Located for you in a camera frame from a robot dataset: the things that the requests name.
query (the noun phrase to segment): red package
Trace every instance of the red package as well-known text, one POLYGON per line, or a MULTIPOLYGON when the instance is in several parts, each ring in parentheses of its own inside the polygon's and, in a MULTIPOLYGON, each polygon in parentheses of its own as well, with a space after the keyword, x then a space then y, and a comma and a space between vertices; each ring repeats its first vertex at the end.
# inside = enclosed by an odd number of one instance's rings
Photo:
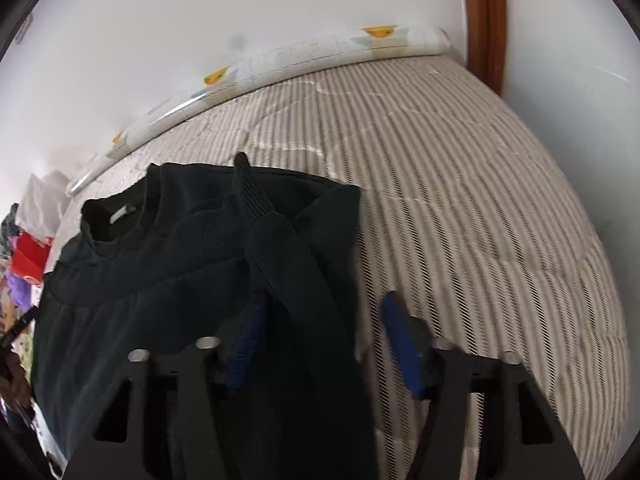
POLYGON ((42 284, 42 273, 51 245, 36 240, 24 231, 18 236, 11 261, 11 271, 31 285, 42 284))

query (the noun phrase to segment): rolled plastic sheet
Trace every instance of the rolled plastic sheet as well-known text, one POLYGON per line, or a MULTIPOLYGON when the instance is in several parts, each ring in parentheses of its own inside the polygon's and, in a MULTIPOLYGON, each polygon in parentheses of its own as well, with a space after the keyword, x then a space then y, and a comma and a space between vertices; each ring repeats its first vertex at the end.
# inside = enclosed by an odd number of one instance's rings
POLYGON ((146 142, 234 97, 326 68, 391 57, 436 56, 449 46, 447 35, 437 27, 383 25, 288 44, 220 68, 199 84, 161 102, 108 140, 69 182, 66 193, 77 194, 146 142))

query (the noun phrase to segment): brown wooden trim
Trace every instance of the brown wooden trim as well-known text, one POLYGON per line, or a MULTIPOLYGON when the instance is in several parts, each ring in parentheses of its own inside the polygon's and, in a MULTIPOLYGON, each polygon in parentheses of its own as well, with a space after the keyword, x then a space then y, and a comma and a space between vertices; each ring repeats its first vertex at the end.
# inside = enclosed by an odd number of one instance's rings
POLYGON ((466 0, 467 69, 500 94, 507 47, 507 0, 466 0))

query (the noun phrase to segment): quilted mattress cover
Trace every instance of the quilted mattress cover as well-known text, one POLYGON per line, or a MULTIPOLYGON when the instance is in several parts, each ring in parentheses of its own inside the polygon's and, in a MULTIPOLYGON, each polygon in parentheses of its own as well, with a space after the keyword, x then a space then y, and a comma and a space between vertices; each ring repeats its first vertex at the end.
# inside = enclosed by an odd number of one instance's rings
MULTIPOLYGON (((378 315, 400 290, 414 316, 465 351, 522 357, 589 479, 612 467, 629 360, 616 286, 580 201, 507 105, 446 56, 377 60, 264 87, 209 109, 131 153, 77 195, 49 259, 89 198, 150 163, 251 164, 362 190, 356 273, 358 355, 376 423, 381 478, 403 479, 426 414, 395 368, 378 315)), ((478 459, 471 396, 461 478, 478 459)))

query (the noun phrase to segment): white panel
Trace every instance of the white panel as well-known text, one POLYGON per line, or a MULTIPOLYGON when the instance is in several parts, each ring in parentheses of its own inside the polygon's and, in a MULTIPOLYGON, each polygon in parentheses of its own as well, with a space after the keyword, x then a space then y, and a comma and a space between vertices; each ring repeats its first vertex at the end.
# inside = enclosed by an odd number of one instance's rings
POLYGON ((379 24, 444 28, 466 55, 463 0, 41 0, 0 62, 0 211, 28 172, 69 173, 192 78, 304 38, 379 24))
POLYGON ((503 97, 551 151, 606 247, 640 427, 640 42, 611 0, 509 0, 503 97))

